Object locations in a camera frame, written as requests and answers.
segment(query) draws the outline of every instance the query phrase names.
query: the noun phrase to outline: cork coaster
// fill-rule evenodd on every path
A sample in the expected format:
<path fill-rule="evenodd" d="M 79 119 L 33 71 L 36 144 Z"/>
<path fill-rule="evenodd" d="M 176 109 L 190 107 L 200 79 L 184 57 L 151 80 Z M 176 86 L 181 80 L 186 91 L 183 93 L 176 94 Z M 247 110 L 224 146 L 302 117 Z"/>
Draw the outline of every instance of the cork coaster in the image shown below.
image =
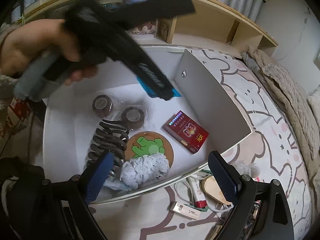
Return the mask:
<path fill-rule="evenodd" d="M 173 163 L 173 149 L 169 141 L 156 132 L 140 132 L 132 136 L 127 143 L 127 150 L 124 152 L 125 160 L 139 158 L 143 155 L 163 153 L 171 167 Z"/>

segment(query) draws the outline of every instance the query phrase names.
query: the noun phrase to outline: hand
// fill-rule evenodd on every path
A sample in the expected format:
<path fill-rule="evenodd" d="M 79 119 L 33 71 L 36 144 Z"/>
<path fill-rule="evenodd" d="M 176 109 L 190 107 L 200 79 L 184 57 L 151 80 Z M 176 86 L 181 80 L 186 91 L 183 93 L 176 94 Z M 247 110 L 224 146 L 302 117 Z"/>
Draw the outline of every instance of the hand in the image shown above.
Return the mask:
<path fill-rule="evenodd" d="M 64 20 L 43 19 L 28 23 L 5 39 L 0 54 L 2 74 L 13 76 L 22 73 L 29 63 L 37 58 L 50 45 L 60 48 L 61 54 L 69 61 L 79 61 L 79 45 L 76 36 L 63 28 Z M 96 66 L 74 71 L 65 80 L 65 85 L 83 78 L 90 78 L 97 73 Z"/>

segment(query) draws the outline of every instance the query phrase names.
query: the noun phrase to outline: brown tape roll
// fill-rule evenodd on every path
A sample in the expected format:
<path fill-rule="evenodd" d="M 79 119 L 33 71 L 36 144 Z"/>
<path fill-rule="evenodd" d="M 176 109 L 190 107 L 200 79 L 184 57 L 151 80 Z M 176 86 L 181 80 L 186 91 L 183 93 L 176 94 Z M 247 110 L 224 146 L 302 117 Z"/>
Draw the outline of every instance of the brown tape roll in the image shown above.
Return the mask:
<path fill-rule="evenodd" d="M 144 112 L 134 106 L 126 108 L 121 114 L 121 121 L 124 122 L 130 130 L 141 128 L 144 124 L 144 118 Z"/>
<path fill-rule="evenodd" d="M 93 100 L 92 109 L 100 118 L 104 118 L 112 112 L 113 102 L 109 96 L 100 95 Z"/>

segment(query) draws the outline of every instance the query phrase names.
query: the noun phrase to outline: blanket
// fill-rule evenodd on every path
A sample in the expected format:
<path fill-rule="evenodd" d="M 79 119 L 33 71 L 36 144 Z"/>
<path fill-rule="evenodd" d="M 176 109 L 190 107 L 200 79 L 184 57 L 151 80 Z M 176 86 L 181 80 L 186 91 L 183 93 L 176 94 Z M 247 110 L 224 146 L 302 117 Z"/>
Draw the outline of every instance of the blanket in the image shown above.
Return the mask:
<path fill-rule="evenodd" d="M 314 221 L 320 211 L 320 135 L 306 92 L 284 67 L 271 62 L 263 51 L 248 47 L 248 52 L 256 59 L 266 82 L 287 110 L 308 173 Z"/>

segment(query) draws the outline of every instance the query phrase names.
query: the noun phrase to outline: red box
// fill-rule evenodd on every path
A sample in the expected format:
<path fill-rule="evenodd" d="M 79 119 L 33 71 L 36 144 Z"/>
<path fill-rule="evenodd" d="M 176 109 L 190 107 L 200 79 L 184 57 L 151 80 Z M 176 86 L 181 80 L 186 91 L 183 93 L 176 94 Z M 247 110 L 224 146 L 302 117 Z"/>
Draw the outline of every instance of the red box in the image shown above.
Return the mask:
<path fill-rule="evenodd" d="M 175 114 L 162 128 L 192 153 L 201 148 L 209 135 L 182 111 Z"/>

